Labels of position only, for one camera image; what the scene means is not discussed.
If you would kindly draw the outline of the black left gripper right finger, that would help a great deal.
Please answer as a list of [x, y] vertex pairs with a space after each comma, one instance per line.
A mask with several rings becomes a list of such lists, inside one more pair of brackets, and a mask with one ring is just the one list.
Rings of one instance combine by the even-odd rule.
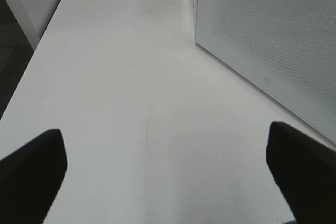
[[297, 223], [335, 223], [335, 151], [272, 122], [266, 162]]

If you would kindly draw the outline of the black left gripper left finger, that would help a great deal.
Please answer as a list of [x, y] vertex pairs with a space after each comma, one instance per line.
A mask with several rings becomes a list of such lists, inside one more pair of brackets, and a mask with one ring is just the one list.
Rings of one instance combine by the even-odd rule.
[[67, 170], [59, 129], [35, 137], [1, 160], [1, 223], [43, 223]]

